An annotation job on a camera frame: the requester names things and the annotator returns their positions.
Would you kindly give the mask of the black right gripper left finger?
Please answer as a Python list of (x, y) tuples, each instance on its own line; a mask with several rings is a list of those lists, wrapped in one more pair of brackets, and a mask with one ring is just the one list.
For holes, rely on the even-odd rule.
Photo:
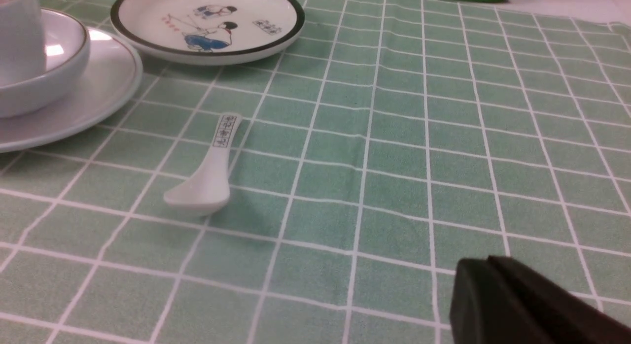
[(457, 262), (449, 321), (455, 344), (556, 344), (487, 259)]

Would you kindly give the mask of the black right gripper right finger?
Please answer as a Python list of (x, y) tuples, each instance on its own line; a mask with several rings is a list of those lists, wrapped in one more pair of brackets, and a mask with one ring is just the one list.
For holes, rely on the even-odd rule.
[(631, 332), (616, 319), (570, 294), (512, 257), (489, 256), (534, 321), (557, 344), (629, 344)]

